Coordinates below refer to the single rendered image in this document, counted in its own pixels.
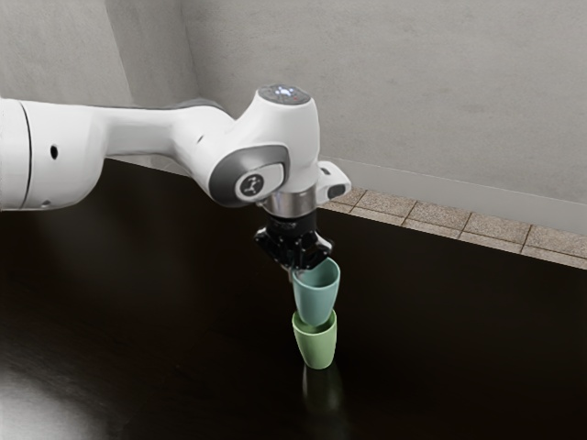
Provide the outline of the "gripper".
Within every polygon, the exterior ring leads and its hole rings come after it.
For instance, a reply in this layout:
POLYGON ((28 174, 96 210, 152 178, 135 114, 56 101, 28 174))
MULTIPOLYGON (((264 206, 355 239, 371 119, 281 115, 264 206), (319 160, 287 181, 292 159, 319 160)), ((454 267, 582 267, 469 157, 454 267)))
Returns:
POLYGON ((266 226, 256 232, 254 241, 286 269, 313 269, 333 250, 333 242, 319 234, 317 210, 296 218, 269 214, 266 226))

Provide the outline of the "teal cup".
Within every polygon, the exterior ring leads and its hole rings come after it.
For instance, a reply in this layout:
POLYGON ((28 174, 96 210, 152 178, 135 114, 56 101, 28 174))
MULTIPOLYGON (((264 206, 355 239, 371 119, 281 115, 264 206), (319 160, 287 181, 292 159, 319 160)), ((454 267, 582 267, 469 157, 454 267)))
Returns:
POLYGON ((329 318, 340 283, 340 268, 327 258, 313 269, 296 270, 292 275, 293 295, 301 319, 312 326, 324 324, 329 318))

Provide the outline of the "green cup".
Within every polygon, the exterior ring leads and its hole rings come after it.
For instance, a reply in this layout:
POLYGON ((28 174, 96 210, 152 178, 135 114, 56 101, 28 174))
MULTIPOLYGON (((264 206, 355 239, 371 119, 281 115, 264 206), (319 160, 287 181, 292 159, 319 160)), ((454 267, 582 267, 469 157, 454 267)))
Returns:
POLYGON ((332 311, 318 326, 304 322, 298 312, 292 317, 294 339, 305 364, 311 369, 328 368, 335 356, 338 338, 338 317, 332 311))

